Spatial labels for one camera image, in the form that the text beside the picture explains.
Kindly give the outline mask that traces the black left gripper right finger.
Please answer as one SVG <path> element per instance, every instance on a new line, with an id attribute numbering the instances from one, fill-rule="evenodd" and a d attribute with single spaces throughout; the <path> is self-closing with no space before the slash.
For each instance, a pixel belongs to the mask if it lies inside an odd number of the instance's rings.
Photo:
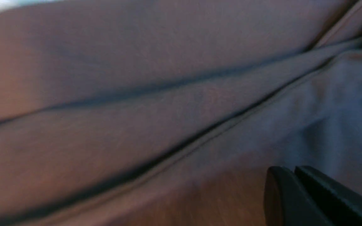
<path id="1" fill-rule="evenodd" d="M 295 174 L 323 214 L 335 226 L 362 226 L 362 196 L 311 166 Z"/>

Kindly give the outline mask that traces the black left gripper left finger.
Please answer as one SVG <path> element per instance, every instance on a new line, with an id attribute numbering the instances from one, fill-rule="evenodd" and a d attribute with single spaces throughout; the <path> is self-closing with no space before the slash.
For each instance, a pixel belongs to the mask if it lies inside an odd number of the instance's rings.
<path id="1" fill-rule="evenodd" d="M 288 168 L 267 169 L 263 196 L 267 226 L 333 226 Z"/>

